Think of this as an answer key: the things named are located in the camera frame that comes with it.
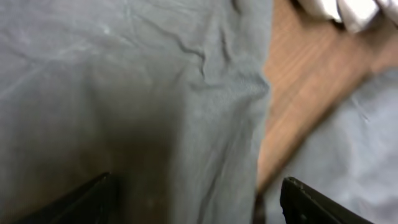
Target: crumpled cloth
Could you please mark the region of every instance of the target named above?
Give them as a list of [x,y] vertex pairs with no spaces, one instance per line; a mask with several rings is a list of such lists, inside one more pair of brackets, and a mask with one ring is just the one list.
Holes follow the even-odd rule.
[[373,223],[398,223],[398,69],[362,84],[298,149],[265,194],[267,223],[285,223],[292,176]]
[[250,223],[271,0],[0,2],[0,222],[98,174],[124,223]]

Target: black object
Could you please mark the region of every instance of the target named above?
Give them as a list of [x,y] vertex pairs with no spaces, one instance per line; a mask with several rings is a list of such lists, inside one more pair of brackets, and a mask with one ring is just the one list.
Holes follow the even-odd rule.
[[14,224],[105,224],[117,197],[115,176],[104,173]]
[[286,224],[371,223],[293,177],[282,183],[280,205]]

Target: metallic object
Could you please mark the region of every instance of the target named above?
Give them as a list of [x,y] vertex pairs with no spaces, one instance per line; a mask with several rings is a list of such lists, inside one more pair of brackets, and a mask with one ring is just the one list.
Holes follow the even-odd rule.
[[341,22],[336,0],[297,0],[308,14],[319,19]]
[[352,33],[365,30],[380,11],[374,0],[337,0],[340,16]]
[[377,0],[385,15],[398,25],[398,0]]

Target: wooden surface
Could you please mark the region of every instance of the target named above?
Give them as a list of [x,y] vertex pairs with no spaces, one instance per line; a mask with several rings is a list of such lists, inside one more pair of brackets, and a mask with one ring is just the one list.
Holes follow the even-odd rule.
[[263,189],[325,112],[370,71],[398,65],[392,24],[349,34],[314,21],[289,0],[274,1],[269,58],[264,72],[272,103],[262,142],[257,186]]

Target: wood grain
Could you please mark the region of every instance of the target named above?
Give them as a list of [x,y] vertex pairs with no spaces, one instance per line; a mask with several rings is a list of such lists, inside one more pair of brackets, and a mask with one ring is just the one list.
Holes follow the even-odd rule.
[[272,85],[257,187],[263,189],[325,112],[369,72],[398,65],[398,34],[385,21],[349,34],[315,21],[288,0],[274,1],[270,57],[264,73]]

